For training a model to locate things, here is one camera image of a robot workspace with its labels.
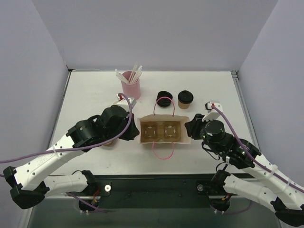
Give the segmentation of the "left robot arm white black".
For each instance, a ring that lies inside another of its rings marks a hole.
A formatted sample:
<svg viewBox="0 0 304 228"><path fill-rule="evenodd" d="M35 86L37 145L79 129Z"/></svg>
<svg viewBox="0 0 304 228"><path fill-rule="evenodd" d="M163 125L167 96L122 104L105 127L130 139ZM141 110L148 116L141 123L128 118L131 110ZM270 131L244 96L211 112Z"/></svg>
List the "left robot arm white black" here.
<svg viewBox="0 0 304 228"><path fill-rule="evenodd" d="M44 198L68 192L92 196L98 183L91 171L76 171L71 175L51 176L61 166L91 150L92 145L107 144L117 138L129 141L139 135L134 115L120 106L112 105L101 115L77 122L51 148L50 152L19 166L3 171L11 186L12 200L21 208L29 209Z"/></svg>

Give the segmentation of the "single brown paper cup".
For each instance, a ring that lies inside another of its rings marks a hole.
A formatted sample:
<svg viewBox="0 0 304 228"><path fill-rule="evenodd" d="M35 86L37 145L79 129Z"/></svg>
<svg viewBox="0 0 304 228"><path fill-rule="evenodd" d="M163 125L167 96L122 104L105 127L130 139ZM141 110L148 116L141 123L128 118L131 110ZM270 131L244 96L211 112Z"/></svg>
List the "single brown paper cup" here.
<svg viewBox="0 0 304 228"><path fill-rule="evenodd" d="M183 110L188 109L190 104L191 104L191 102L184 102L184 101L181 101L181 100L178 101L179 108L183 109Z"/></svg>

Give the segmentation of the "stack of black lids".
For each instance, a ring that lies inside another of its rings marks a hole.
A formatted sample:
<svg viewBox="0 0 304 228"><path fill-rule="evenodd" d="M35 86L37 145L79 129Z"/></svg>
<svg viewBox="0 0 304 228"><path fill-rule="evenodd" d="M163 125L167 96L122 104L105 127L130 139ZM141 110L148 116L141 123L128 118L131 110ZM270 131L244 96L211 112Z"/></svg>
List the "stack of black lids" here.
<svg viewBox="0 0 304 228"><path fill-rule="evenodd" d="M171 105L171 101L173 99L173 96L168 91L160 91L157 94L156 103L158 106L162 108L166 108Z"/></svg>

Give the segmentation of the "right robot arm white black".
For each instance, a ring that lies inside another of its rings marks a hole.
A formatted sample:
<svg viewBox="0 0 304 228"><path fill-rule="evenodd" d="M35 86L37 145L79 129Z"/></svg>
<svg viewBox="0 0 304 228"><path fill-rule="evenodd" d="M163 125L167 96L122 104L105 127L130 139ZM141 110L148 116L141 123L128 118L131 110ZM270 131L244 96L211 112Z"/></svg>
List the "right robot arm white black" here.
<svg viewBox="0 0 304 228"><path fill-rule="evenodd" d="M193 119L185 123L185 127L190 138L202 140L227 165L250 174L261 183L258 186L219 170L210 185L214 193L225 191L257 202L290 226L304 224L304 189L279 172L257 147L227 133L224 124L218 120L203 122Z"/></svg>

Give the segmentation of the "single brown pulp cup carrier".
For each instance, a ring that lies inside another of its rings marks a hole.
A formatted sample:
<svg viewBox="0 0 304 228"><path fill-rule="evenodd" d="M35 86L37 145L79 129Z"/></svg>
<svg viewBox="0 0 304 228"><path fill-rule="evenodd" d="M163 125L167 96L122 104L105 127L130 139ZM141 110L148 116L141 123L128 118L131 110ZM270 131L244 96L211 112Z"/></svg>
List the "single brown pulp cup carrier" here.
<svg viewBox="0 0 304 228"><path fill-rule="evenodd" d="M177 121L141 122L140 142L179 142L181 125Z"/></svg>

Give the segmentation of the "pink cream paper gift bag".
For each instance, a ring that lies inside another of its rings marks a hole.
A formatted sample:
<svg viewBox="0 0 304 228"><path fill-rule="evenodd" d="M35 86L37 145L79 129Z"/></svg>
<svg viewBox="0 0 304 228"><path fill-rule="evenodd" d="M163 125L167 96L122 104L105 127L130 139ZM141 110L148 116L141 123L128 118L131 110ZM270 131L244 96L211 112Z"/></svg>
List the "pink cream paper gift bag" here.
<svg viewBox="0 0 304 228"><path fill-rule="evenodd" d="M152 151L154 153L154 155L160 159L160 160L167 160L169 158L172 157L172 155L174 154L174 150L175 150L175 145L177 144L191 144L191 139L190 137L187 135L187 130L185 128L185 123L188 122L190 119L186 116L179 116L175 114L175 106L173 106L173 112L172 114L156 114L155 113L155 109L156 109L156 105L157 103L155 103L154 107L153 107L153 113L150 115L146 115L144 117L141 118L137 118L136 123L137 126L139 128L140 131L140 136L138 139L138 143L139 144L151 144L152 145ZM177 121L180 122L180 126L181 126L181 140L179 142L150 142L150 143L142 143L140 142L140 137L141 137L141 122L165 122L165 121ZM155 147L157 144L164 144L164 143L169 143L172 145L172 151L171 154L168 157L161 157L156 153Z"/></svg>

